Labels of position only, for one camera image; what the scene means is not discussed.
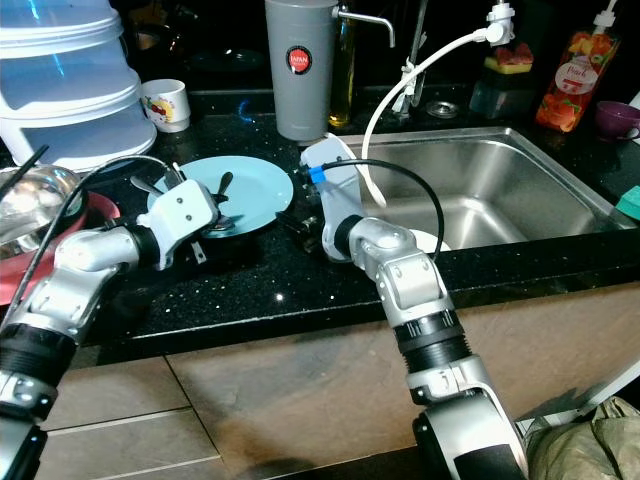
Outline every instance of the light blue plate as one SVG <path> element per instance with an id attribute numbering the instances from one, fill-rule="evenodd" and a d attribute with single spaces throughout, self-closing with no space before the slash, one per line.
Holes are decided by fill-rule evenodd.
<path id="1" fill-rule="evenodd" d="M 220 178 L 225 172 L 233 173 L 233 181 L 225 195 L 229 200 L 220 204 L 223 215 L 230 217 L 235 227 L 229 230 L 207 233 L 207 238 L 240 235 L 264 227 L 276 218 L 276 212 L 289 206 L 293 198 L 293 185 L 289 176 L 273 163 L 253 157 L 209 157 L 180 167 L 187 178 L 202 182 L 211 193 L 216 193 Z M 155 186 L 165 192 L 164 178 Z M 147 199 L 151 208 L 155 197 Z"/>

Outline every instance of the gray water filter canister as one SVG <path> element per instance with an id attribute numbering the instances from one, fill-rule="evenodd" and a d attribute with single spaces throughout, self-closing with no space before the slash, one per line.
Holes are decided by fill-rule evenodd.
<path id="1" fill-rule="evenodd" d="M 265 0 L 278 133 L 297 141 L 327 131 L 337 0 Z"/>

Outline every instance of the black cable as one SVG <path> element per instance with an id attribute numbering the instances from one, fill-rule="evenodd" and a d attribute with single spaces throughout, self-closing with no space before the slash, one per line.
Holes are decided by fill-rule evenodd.
<path id="1" fill-rule="evenodd" d="M 442 242 L 444 241 L 444 212 L 442 211 L 442 205 L 440 205 L 438 195 L 436 195 L 436 192 L 433 190 L 433 188 L 431 188 L 431 185 L 429 185 L 417 173 L 409 170 L 408 168 L 401 167 L 400 165 L 396 165 L 394 163 L 383 162 L 382 160 L 356 158 L 353 160 L 341 160 L 338 162 L 323 163 L 321 167 L 322 170 L 329 170 L 331 168 L 346 167 L 347 165 L 371 165 L 372 167 L 382 167 L 388 170 L 402 173 L 403 175 L 406 175 L 407 177 L 415 181 L 427 192 L 429 198 L 431 198 L 431 201 L 433 202 L 434 207 L 436 208 L 436 218 L 438 220 L 438 241 L 436 242 L 436 248 L 433 251 L 433 261 L 435 262 L 438 258 L 438 255 L 440 254 L 440 250 L 442 249 Z"/>
<path id="2" fill-rule="evenodd" d="M 69 196 L 66 198 L 66 200 L 64 201 L 64 203 L 62 204 L 62 206 L 58 210 L 58 213 L 56 214 L 54 219 L 51 221 L 51 224 L 49 225 L 49 229 L 47 230 L 47 233 L 45 234 L 44 238 L 42 239 L 42 242 L 40 242 L 40 246 L 38 247 L 38 250 L 36 251 L 36 253 L 33 256 L 33 258 L 31 259 L 31 262 L 29 263 L 29 266 L 27 267 L 27 270 L 24 273 L 24 275 L 22 277 L 22 280 L 20 280 L 20 284 L 18 285 L 18 288 L 16 289 L 15 293 L 13 294 L 13 298 L 11 299 L 11 303 L 9 304 L 9 307 L 7 308 L 7 312 L 6 312 L 5 316 L 4 316 L 2 324 L 0 324 L 0 330 L 2 329 L 3 324 L 6 323 L 7 320 L 11 317 L 11 315 L 13 314 L 15 309 L 18 308 L 18 305 L 20 303 L 20 299 L 22 298 L 22 295 L 24 295 L 24 292 L 27 289 L 27 286 L 29 285 L 29 281 L 31 280 L 31 277 L 33 277 L 33 274 L 36 271 L 36 268 L 38 268 L 38 264 L 40 263 L 40 260 L 42 260 L 42 257 L 44 255 L 45 251 L 47 250 L 47 247 L 49 246 L 49 243 L 53 239 L 53 235 L 55 233 L 55 230 L 58 227 L 58 224 L 60 223 L 60 221 L 64 217 L 64 215 L 65 215 L 65 213 L 67 211 L 67 208 L 69 208 L 69 205 L 71 205 L 71 202 L 73 202 L 73 199 L 76 197 L 76 195 L 89 182 L 89 180 L 91 180 L 94 176 L 96 176 L 102 170 L 104 170 L 107 167 L 112 167 L 113 165 L 115 165 L 117 163 L 122 163 L 122 162 L 128 161 L 128 160 L 146 160 L 146 161 L 149 161 L 149 162 L 155 162 L 155 163 L 158 163 L 158 164 L 162 165 L 168 172 L 172 171 L 171 167 L 169 167 L 166 163 L 164 163 L 162 160 L 160 160 L 158 158 L 151 157 L 151 156 L 148 156 L 148 155 L 124 155 L 122 157 L 114 158 L 114 159 L 112 159 L 112 160 L 110 160 L 110 161 L 108 161 L 106 163 L 103 163 L 102 165 L 96 167 L 91 172 L 89 172 L 84 178 L 82 178 L 82 180 L 80 180 L 76 184 L 74 189 L 71 191 Z"/>
<path id="3" fill-rule="evenodd" d="M 22 177 L 24 177 L 24 174 L 27 173 L 27 171 L 31 167 L 33 167 L 33 165 L 40 159 L 44 152 L 48 150 L 48 148 L 49 145 L 41 146 L 33 153 L 33 155 L 31 155 L 31 157 L 29 157 L 26 162 L 24 162 L 24 164 L 20 166 L 20 168 L 13 175 L 11 175 L 11 177 L 9 177 L 9 180 L 0 185 L 0 202 L 2 201 L 4 196 L 9 193 L 9 190 L 11 190 L 11 188 L 16 183 L 18 183 L 22 179 Z"/>

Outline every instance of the purple cup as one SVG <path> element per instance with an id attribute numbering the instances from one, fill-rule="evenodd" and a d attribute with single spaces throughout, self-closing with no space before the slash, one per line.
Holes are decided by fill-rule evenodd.
<path id="1" fill-rule="evenodd" d="M 640 110 L 626 103 L 598 102 L 596 126 L 598 137 L 606 142 L 640 138 Z"/>

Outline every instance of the stacked food container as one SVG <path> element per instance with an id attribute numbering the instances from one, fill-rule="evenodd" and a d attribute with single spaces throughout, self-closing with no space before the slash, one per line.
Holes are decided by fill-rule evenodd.
<path id="1" fill-rule="evenodd" d="M 0 135 L 16 164 L 47 144 L 40 163 L 85 172 L 151 147 L 156 129 L 108 0 L 0 5 Z"/>

